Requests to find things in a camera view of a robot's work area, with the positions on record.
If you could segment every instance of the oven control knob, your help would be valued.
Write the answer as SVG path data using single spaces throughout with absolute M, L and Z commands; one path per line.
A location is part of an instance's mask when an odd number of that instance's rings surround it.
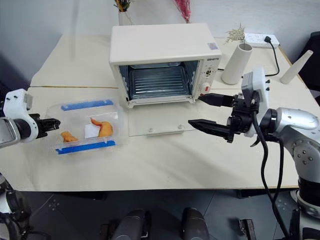
M 200 93 L 201 94 L 208 94 L 210 92 L 211 85 L 208 82 L 204 82 L 200 86 Z

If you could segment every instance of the power strip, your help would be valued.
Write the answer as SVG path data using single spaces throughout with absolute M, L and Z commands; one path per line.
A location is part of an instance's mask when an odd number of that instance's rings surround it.
M 273 34 L 245 33 L 244 40 L 246 44 L 250 44 L 253 48 L 271 49 L 270 43 L 265 42 L 266 36 L 271 38 L 271 43 L 276 49 L 279 46 L 279 42 Z

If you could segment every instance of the wall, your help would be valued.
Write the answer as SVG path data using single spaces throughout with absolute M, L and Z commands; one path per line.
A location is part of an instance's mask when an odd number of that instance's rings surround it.
M 0 0 L 0 81 L 26 87 L 62 34 L 109 35 L 116 24 L 112 0 Z
M 113 4 L 114 0 L 0 0 L 0 81 L 15 86 L 20 79 L 28 84 L 61 34 L 110 34 L 118 23 Z M 128 15 L 134 24 L 184 23 L 173 0 L 134 0 Z M 273 33 L 294 61 L 310 33 L 320 31 L 320 1 L 191 0 L 190 20 L 208 23 L 214 37 L 225 37 L 239 23 L 246 32 Z
M 310 37 L 320 31 L 319 0 L 191 0 L 192 23 L 205 22 L 214 37 L 241 23 L 247 33 L 270 33 L 295 61 Z M 183 23 L 172 0 L 135 0 L 129 9 L 134 24 Z

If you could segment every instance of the power cord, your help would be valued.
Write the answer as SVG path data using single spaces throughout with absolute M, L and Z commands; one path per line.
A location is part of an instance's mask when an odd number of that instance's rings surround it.
M 266 76 L 266 77 L 271 77 L 271 76 L 278 75 L 279 72 L 280 72 L 280 68 L 279 68 L 279 64 L 278 64 L 278 59 L 277 59 L 275 47 L 274 47 L 274 45 L 272 44 L 271 38 L 270 38 L 269 36 L 266 36 L 265 39 L 264 39 L 264 41 L 265 41 L 266 43 L 269 43 L 269 44 L 271 45 L 272 49 L 273 49 L 275 64 L 276 64 L 276 68 L 277 68 L 277 72 L 276 72 L 276 73 L 274 73 L 274 74 L 267 74 L 267 75 L 265 75 L 265 76 Z
M 259 102 L 259 94 L 258 92 L 253 92 L 253 95 L 252 95 L 252 100 L 254 100 L 253 102 Z M 284 236 L 286 238 L 289 237 L 289 234 L 288 234 L 288 231 L 286 229 L 286 226 L 284 224 L 284 221 L 283 219 L 281 218 L 280 216 L 280 213 L 277 209 L 277 206 L 276 206 L 276 200 L 277 200 L 277 197 L 279 195 L 279 192 L 280 192 L 280 188 L 281 188 L 281 183 L 282 183 L 282 177 L 283 177 L 283 168 L 284 168 L 284 144 L 282 142 L 281 139 L 279 139 L 279 145 L 280 145 L 280 166 L 279 166 L 279 177 L 278 177 L 278 183 L 277 183 L 277 187 L 276 187 L 276 191 L 275 191 L 275 194 L 274 194 L 274 197 L 271 195 L 270 193 L 270 190 L 269 190 L 269 187 L 267 185 L 267 182 L 266 182 L 266 178 L 265 178 L 265 168 L 266 168 L 266 163 L 267 163 L 267 159 L 268 159 L 268 154 L 269 154 L 269 150 L 268 150 L 268 145 L 267 145 L 267 142 L 266 142 L 266 139 L 264 137 L 264 134 L 262 133 L 261 129 L 260 129 L 260 126 L 258 124 L 258 120 L 257 120 L 257 108 L 253 108 L 252 109 L 252 113 L 251 113 L 251 117 L 252 117 L 252 123 L 253 123 L 253 126 L 254 126 L 254 129 L 257 133 L 257 136 L 262 144 L 262 147 L 263 147 L 263 159 L 262 159 L 262 163 L 261 163 L 261 179 L 262 179 L 262 183 L 263 183 L 263 186 L 266 190 L 266 193 L 271 201 L 271 204 L 272 204 L 272 211 L 273 211 L 273 214 L 277 220 L 277 222 L 279 223 L 280 225 L 280 228 L 284 234 Z
M 8 224 L 10 223 L 10 221 L 15 223 L 15 225 L 17 226 L 17 228 L 19 230 L 19 234 L 21 234 L 21 238 L 20 238 L 21 240 L 27 240 L 29 238 L 29 235 L 39 235 L 39 236 L 43 236 L 45 240 L 51 240 L 51 236 L 49 234 L 42 232 L 42 231 L 33 231 L 32 227 L 30 226 L 29 219 L 27 219 L 25 221 L 24 226 L 22 226 L 22 224 L 20 224 L 18 221 L 16 221 L 11 215 L 8 215 L 8 221 L 5 222 L 7 227 L 8 227 Z

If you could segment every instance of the black chair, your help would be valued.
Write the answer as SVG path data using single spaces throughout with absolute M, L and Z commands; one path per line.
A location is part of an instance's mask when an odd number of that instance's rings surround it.
M 310 39 L 305 45 L 298 59 L 305 54 L 307 50 L 313 51 L 313 55 L 301 69 L 299 75 L 310 90 L 320 92 L 320 31 L 311 33 Z M 318 96 L 315 100 L 320 105 L 320 96 Z

